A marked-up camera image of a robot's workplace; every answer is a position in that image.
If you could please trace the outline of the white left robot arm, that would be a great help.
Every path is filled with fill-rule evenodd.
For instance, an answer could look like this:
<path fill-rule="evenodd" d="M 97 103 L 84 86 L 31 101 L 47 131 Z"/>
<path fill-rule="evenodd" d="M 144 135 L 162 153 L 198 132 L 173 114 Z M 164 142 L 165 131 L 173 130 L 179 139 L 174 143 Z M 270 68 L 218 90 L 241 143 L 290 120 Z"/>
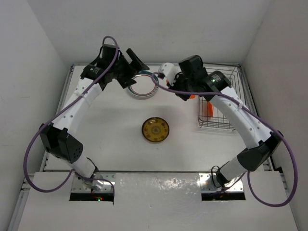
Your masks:
<path fill-rule="evenodd" d="M 136 83 L 133 78 L 140 71 L 149 70 L 132 49 L 127 49 L 126 53 L 130 62 L 114 45 L 102 45 L 98 56 L 84 67 L 61 114 L 40 133 L 45 151 L 85 178 L 91 178 L 97 168 L 83 154 L 83 144 L 74 137 L 82 118 L 108 83 L 115 79 L 125 89 Z"/>

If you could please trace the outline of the plain white plate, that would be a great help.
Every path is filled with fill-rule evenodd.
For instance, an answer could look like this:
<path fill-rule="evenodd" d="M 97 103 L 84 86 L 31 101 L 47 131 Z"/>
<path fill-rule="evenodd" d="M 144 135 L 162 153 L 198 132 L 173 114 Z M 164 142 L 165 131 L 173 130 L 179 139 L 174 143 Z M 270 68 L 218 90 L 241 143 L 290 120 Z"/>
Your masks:
<path fill-rule="evenodd" d="M 152 72 L 140 71 L 132 78 L 136 83 L 127 88 L 128 94 L 135 99 L 148 99 L 153 97 L 158 91 L 157 84 L 159 83 L 159 80 L 154 76 L 153 81 L 152 77 Z"/>

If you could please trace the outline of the yellow rimmed dark plate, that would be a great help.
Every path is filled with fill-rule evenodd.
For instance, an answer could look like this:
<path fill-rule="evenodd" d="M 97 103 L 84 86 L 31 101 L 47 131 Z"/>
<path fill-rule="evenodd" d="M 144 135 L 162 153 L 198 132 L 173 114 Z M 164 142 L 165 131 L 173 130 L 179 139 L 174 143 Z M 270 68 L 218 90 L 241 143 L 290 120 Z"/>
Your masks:
<path fill-rule="evenodd" d="M 159 143 L 169 136 L 170 127 L 164 119 L 160 117 L 151 117 L 144 121 L 141 132 L 147 141 Z"/>

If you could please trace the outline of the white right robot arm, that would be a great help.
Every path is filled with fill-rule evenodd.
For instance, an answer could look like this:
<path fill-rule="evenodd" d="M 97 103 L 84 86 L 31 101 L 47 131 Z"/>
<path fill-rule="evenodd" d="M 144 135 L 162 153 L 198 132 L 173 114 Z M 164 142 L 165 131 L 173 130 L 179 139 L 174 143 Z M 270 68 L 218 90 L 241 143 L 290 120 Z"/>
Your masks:
<path fill-rule="evenodd" d="M 205 99 L 226 116 L 243 139 L 246 148 L 216 173 L 220 186 L 246 171 L 258 169 L 280 144 L 278 135 L 250 115 L 229 79 L 220 71 L 209 74 L 200 56 L 186 58 L 178 66 L 164 64 L 161 73 L 167 77 L 167 85 L 172 90 L 209 92 Z"/>

